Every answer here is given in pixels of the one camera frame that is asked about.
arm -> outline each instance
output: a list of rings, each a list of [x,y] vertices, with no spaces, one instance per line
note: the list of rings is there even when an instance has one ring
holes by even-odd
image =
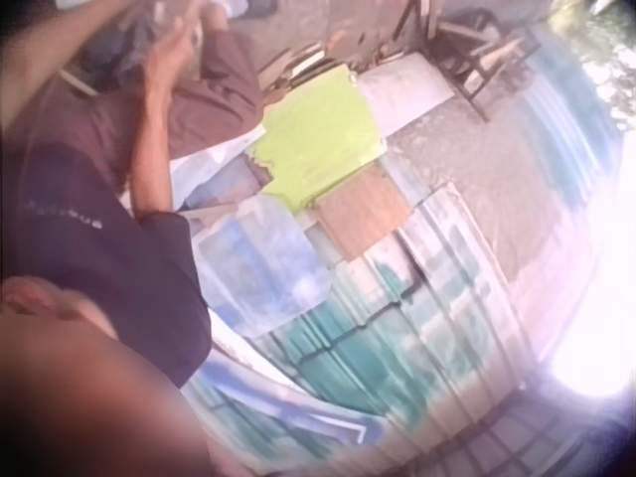
[[[168,109],[172,88],[194,55],[192,37],[199,3],[193,2],[184,18],[153,48],[145,66],[144,109],[130,169],[130,199],[136,219],[155,212],[174,212]]]
[[[2,133],[90,37],[135,1],[93,0],[8,40],[2,52]]]

black t-shirt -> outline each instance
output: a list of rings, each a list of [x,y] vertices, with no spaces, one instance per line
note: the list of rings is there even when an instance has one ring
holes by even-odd
[[[84,293],[123,344],[182,386],[212,346],[186,219],[135,221],[63,144],[3,163],[2,182],[3,278],[40,276]]]

cardboard piece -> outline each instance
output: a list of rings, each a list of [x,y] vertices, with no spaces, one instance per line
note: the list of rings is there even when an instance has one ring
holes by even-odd
[[[318,222],[349,261],[401,227],[412,211],[378,163],[319,197],[314,207]]]

man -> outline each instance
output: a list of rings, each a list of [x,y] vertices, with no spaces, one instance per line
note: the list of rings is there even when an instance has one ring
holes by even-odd
[[[95,0],[93,5],[106,1],[123,0]],[[167,383],[162,376],[180,387],[211,349],[188,223],[172,210],[169,139],[171,124],[180,117],[175,116],[177,106],[192,95],[203,102],[211,99],[207,110],[194,110],[223,123],[216,140],[239,135],[237,124],[245,115],[231,104],[240,109],[251,102],[243,87],[251,88],[253,98],[243,111],[252,107],[250,121],[259,121],[255,76],[239,78],[236,59],[228,59],[233,66],[223,60],[226,48],[242,51],[239,39],[227,31],[229,11],[217,1],[194,5],[157,43],[144,67],[140,95],[130,95],[138,121],[130,131],[94,133],[99,121],[91,115],[99,118],[102,107],[113,103],[78,103],[69,96],[69,101],[55,96],[47,102],[45,86],[40,108],[25,111],[36,121],[37,134],[15,149],[21,154],[3,157],[0,378],[3,391],[10,391],[3,395],[9,400],[3,410],[12,409],[14,420],[33,423],[36,429],[27,432],[27,440],[33,434],[47,445],[56,443],[50,455],[60,468],[67,461],[85,469],[102,462],[111,473],[93,469],[87,475],[146,475],[121,469],[146,469],[150,456],[164,453],[170,469],[170,462],[183,463],[184,456],[197,453],[200,427],[189,426],[189,412],[173,415],[170,406],[180,396],[162,391]],[[190,89],[175,88],[194,53],[191,39],[199,18],[207,34],[204,80]],[[5,87],[3,82],[3,102]],[[196,90],[202,91],[199,96]],[[62,105],[75,110],[69,113]],[[30,115],[33,111],[39,114]],[[69,124],[80,127],[80,111],[90,127],[77,134]],[[123,110],[117,113],[127,121]],[[58,124],[42,122],[56,115]],[[182,128],[182,137],[192,133],[187,122]],[[134,217],[117,200],[118,158],[108,156],[123,153],[128,133],[134,136],[127,171]],[[139,448],[130,435],[136,435]],[[73,451],[78,445],[81,455]],[[169,458],[171,452],[180,457]],[[161,475],[190,475],[184,466],[177,467],[181,470]]]

